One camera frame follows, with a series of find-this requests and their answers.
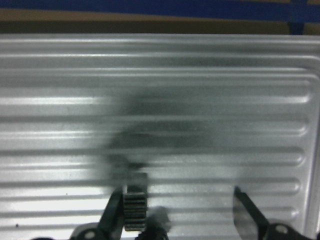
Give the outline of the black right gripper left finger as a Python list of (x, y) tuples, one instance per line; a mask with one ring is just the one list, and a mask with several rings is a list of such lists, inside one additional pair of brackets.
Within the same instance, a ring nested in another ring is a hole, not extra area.
[(124, 227), (123, 188), (116, 188), (96, 227), (97, 240), (120, 240)]

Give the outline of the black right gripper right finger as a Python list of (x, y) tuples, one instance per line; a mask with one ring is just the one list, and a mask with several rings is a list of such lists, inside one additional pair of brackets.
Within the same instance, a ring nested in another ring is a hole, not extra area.
[(242, 240), (263, 240), (269, 221), (238, 186), (234, 188), (232, 198), (234, 226)]

